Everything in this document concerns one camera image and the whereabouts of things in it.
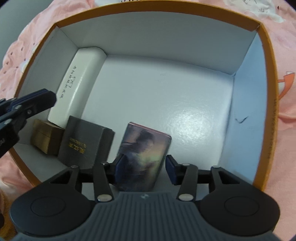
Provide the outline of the small gold box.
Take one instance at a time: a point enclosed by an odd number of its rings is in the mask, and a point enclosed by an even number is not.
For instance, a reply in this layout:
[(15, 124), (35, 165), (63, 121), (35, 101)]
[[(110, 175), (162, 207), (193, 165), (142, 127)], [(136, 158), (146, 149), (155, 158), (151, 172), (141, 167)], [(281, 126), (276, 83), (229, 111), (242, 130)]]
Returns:
[(64, 129), (48, 121), (35, 119), (31, 135), (31, 145), (43, 153), (58, 156)]

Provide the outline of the orange cardboard box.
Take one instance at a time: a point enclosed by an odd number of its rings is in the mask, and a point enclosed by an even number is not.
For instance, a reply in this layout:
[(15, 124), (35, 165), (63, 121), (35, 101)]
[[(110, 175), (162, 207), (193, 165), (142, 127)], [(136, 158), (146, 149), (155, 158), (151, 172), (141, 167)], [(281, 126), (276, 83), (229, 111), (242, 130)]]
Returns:
[(263, 23), (186, 1), (90, 9), (49, 28), (16, 96), (57, 91), (85, 47), (107, 55), (82, 118), (115, 131), (110, 160), (133, 121), (171, 135), (176, 160), (201, 169), (221, 166), (265, 188), (276, 142), (278, 77)]

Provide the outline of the white glasses case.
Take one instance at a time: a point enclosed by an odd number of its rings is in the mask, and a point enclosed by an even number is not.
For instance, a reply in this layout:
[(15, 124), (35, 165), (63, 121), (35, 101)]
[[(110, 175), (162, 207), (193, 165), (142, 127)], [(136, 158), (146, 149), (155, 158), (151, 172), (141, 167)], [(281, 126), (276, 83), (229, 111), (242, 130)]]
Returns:
[(65, 128), (70, 116), (81, 117), (106, 58), (99, 48), (78, 49), (57, 90), (57, 101), (49, 111), (48, 121)]

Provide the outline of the dark grey box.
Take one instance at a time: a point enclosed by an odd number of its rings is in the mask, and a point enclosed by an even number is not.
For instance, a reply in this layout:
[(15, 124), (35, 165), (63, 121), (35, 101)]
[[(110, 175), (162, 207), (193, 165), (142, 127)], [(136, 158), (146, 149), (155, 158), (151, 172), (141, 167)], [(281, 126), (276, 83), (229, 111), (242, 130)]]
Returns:
[(90, 169), (96, 161), (107, 161), (113, 138), (112, 129), (70, 116), (58, 160), (68, 167)]

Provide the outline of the holographic card box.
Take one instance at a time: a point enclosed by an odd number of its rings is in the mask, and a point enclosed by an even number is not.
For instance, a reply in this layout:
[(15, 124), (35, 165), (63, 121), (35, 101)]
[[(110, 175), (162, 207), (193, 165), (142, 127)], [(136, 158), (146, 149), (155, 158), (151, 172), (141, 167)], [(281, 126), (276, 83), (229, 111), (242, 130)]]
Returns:
[(129, 122), (117, 153), (126, 156), (125, 189), (120, 191), (151, 191), (170, 144), (170, 135)]

